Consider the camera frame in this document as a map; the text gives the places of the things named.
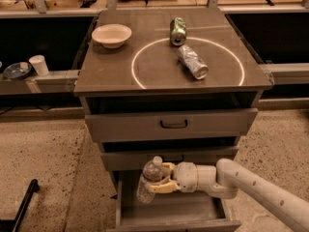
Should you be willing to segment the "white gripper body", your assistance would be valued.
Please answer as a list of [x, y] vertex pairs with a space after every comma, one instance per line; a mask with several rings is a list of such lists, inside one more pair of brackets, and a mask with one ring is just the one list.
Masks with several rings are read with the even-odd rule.
[[194, 192], [197, 189], [198, 173], [197, 166], [194, 163], [179, 163], [174, 169], [173, 177], [177, 182], [179, 191]]

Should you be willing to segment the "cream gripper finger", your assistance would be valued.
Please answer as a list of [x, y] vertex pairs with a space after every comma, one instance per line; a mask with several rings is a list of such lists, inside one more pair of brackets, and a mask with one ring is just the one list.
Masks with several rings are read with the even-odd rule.
[[145, 186], [146, 190], [150, 193], [166, 194], [181, 189], [179, 184], [175, 180], [172, 180], [169, 176], [155, 183], [152, 183], [148, 181], [145, 177], [141, 176], [140, 182]]
[[176, 165], [173, 162], [164, 162], [161, 165], [162, 175], [164, 178], [169, 177], [172, 178], [174, 174], [174, 169]]

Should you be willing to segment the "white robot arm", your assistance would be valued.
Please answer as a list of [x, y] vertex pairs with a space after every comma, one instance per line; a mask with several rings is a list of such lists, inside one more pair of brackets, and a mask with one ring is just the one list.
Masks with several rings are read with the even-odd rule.
[[215, 165], [174, 164], [159, 156], [149, 160], [140, 175], [137, 199], [150, 203], [156, 194], [203, 191], [211, 197], [232, 199], [242, 190], [294, 232], [309, 232], [309, 202], [263, 179], [231, 159]]

